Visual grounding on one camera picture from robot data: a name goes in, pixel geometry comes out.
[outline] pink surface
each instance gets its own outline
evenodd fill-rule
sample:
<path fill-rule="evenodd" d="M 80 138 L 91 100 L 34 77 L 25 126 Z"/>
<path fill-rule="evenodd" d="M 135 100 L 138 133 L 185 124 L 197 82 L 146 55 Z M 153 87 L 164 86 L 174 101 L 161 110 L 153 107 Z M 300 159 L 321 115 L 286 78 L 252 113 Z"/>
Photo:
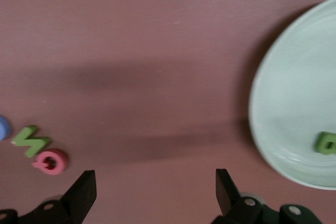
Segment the pink surface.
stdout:
<path fill-rule="evenodd" d="M 291 182 L 258 154 L 247 102 L 271 42 L 324 0 L 0 0 L 0 114 L 68 153 L 57 176 L 1 145 L 0 209 L 25 214 L 95 169 L 89 223 L 210 223 L 215 169 L 267 204 L 325 224 L 336 191 Z"/>

